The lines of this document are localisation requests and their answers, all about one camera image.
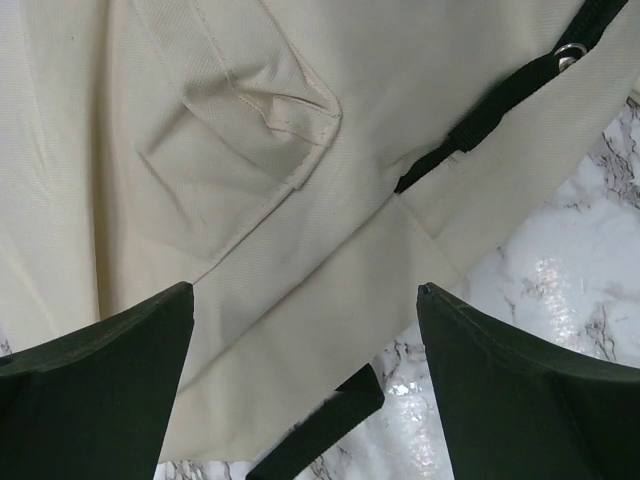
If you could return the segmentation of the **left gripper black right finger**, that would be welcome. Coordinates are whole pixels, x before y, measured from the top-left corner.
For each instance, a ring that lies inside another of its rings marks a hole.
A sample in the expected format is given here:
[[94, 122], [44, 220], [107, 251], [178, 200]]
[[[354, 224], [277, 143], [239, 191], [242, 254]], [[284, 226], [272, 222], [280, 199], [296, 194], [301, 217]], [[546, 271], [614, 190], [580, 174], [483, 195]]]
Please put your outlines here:
[[638, 369], [543, 340], [433, 283], [417, 313], [455, 478], [638, 478]]

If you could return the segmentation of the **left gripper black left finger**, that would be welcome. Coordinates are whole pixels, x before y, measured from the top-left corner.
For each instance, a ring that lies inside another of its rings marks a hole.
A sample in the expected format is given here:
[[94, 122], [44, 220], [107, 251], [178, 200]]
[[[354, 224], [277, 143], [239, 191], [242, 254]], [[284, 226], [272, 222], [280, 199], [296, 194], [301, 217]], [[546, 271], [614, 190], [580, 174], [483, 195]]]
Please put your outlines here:
[[153, 478], [193, 311], [193, 287], [181, 282], [104, 321], [2, 357], [2, 478]]

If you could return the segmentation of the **beige canvas student bag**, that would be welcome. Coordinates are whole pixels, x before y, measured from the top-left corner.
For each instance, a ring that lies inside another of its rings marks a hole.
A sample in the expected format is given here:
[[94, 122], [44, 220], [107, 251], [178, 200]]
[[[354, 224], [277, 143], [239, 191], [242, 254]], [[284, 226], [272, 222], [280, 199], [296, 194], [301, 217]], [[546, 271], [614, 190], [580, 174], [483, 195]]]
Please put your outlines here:
[[635, 1], [5, 1], [2, 331], [22, 351], [189, 282], [160, 457], [252, 459], [638, 79]]

